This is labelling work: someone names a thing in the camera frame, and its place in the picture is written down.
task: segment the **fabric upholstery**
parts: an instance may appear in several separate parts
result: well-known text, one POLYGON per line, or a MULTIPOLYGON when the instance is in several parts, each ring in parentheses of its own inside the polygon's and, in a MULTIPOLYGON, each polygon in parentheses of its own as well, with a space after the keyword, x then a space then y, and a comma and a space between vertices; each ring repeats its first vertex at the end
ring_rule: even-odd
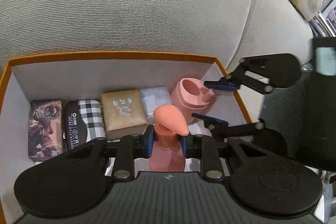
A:
POLYGON ((0 0, 0 70, 8 58, 80 50, 220 57, 236 51, 251 0, 0 0))
POLYGON ((288 0, 253 0, 246 26, 227 70, 246 56, 291 53, 302 63, 310 58, 312 31, 288 0))

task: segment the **metal screw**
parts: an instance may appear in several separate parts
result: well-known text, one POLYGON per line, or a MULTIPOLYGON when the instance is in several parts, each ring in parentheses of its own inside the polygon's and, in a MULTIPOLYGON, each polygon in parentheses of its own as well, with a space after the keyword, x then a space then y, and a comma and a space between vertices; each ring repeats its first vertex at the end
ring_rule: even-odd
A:
POLYGON ((223 176, 223 173, 217 170, 211 170, 206 173, 206 176, 210 179, 220 179, 223 176))
POLYGON ((264 128, 264 124, 262 123, 262 122, 257 122, 256 124, 255 124, 255 128, 256 129, 263 129, 264 128))
POLYGON ((313 70, 313 65, 310 63, 306 63, 302 66, 302 70, 313 70))
POLYGON ((130 175, 131 175, 131 173, 126 171, 126 170, 118 170, 118 171, 114 172, 114 176, 118 179, 126 179, 130 175))
POLYGON ((273 87, 271 85, 267 85, 267 86, 265 86, 264 90, 266 92, 271 92, 273 90, 273 87))

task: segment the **cardboard box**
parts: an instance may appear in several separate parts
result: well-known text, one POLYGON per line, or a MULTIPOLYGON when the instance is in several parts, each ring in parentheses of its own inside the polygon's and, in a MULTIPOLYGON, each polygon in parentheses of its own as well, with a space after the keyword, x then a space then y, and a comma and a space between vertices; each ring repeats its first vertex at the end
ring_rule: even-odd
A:
MULTIPOLYGON (((216 81, 225 75, 216 57, 181 53, 61 52, 10 59, 0 82, 0 215, 3 209, 7 224, 11 224, 24 214, 16 202, 14 183, 20 173, 36 164, 27 156, 31 102, 47 98, 97 100, 111 90, 158 86, 172 91, 185 77, 216 81)), ((251 122, 237 92, 219 90, 207 115, 227 120, 232 126, 251 122)), ((189 131, 210 135, 203 121, 189 125, 189 131)), ((186 159, 186 171, 199 168, 193 160, 186 159)), ((147 170, 140 162, 134 163, 135 173, 147 170)))
POLYGON ((28 156, 43 161, 63 153, 62 102, 32 102, 29 114, 28 156))
POLYGON ((148 122, 139 90, 102 93, 101 105, 108 140, 146 130, 148 122))

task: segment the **gold box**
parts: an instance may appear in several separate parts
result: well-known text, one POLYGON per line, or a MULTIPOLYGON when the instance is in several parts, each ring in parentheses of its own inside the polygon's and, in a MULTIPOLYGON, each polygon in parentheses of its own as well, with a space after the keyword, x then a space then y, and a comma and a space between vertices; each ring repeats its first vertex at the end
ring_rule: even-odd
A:
POLYGON ((108 140, 146 130, 148 122, 139 90, 102 93, 101 105, 108 140))

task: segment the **pink holder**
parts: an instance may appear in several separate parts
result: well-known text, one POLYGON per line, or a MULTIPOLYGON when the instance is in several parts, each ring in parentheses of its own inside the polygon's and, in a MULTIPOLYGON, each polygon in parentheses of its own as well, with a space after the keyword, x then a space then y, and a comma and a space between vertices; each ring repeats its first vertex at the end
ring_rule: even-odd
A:
POLYGON ((203 113, 214 97, 214 91, 195 78, 182 78, 171 93, 173 104, 181 110, 188 124, 194 120, 191 115, 203 113))
POLYGON ((181 111, 173 105, 161 105, 154 111, 155 143, 149 158, 153 172, 183 172, 185 158, 179 142, 180 136, 189 134, 188 125, 181 111))

